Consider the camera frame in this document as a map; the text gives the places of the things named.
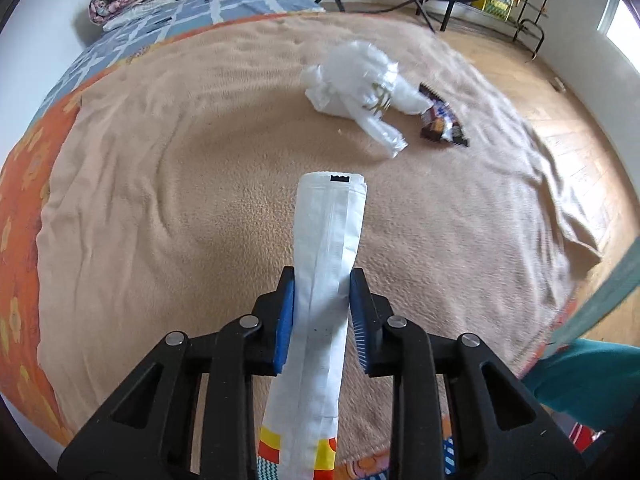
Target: blue checkered mattress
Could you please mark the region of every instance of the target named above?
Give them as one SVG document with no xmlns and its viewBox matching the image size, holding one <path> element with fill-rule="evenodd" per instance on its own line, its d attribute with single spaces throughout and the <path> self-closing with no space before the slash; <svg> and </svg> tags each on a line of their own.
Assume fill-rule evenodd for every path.
<svg viewBox="0 0 640 480">
<path fill-rule="evenodd" d="M 146 46 L 215 23 L 304 10 L 317 12 L 323 9 L 311 0 L 179 0 L 165 4 L 105 33 L 87 48 L 51 89 L 33 121 L 83 81 Z"/>
</svg>

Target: crumpled plastic bag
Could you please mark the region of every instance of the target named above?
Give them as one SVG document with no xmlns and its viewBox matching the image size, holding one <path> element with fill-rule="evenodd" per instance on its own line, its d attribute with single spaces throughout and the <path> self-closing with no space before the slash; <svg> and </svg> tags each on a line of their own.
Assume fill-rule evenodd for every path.
<svg viewBox="0 0 640 480">
<path fill-rule="evenodd" d="M 320 65 L 303 70 L 302 81 L 317 111 L 354 119 L 391 157 L 407 143 L 400 131 L 381 120 L 384 112 L 393 106 L 419 115 L 433 106 L 398 73 L 398 62 L 367 41 L 336 46 Z"/>
</svg>

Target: red stripe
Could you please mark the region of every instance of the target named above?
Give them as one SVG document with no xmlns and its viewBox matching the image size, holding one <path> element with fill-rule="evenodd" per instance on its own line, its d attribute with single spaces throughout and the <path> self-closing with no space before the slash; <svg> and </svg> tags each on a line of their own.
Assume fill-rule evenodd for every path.
<svg viewBox="0 0 640 480">
<path fill-rule="evenodd" d="M 322 471 L 321 469 L 314 469 L 314 480 L 334 480 L 334 470 Z"/>
<path fill-rule="evenodd" d="M 273 449 L 273 447 L 267 446 L 263 441 L 258 444 L 258 456 L 274 464 L 280 463 L 280 452 L 277 449 Z"/>
</svg>

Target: beige blanket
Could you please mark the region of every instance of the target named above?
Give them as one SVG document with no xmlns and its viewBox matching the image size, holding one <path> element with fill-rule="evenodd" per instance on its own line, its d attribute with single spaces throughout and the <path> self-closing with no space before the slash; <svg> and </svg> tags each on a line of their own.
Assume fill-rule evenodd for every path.
<svg viewBox="0 0 640 480">
<path fill-rule="evenodd" d="M 445 96 L 471 146 L 419 137 L 389 160 L 353 121 L 314 111 L 300 72 L 330 46 L 375 43 Z M 430 332 L 473 331 L 513 370 L 598 261 L 572 190 L 507 99 L 425 27 L 344 14 L 205 32 L 86 90 L 38 235 L 38 359 L 73 430 L 171 330 L 218 330 L 292 264 L 299 177 L 369 185 L 357 266 Z M 268 380 L 258 380 L 256 420 Z M 348 343 L 338 460 L 388 446 L 390 381 Z"/>
</svg>

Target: teal fabric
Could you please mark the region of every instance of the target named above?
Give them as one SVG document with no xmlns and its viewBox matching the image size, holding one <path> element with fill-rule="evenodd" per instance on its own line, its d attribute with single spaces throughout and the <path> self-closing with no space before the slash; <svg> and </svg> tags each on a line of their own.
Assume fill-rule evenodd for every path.
<svg viewBox="0 0 640 480">
<path fill-rule="evenodd" d="M 614 430 L 640 396 L 640 348 L 576 339 L 523 378 L 538 402 L 592 430 Z"/>
</svg>

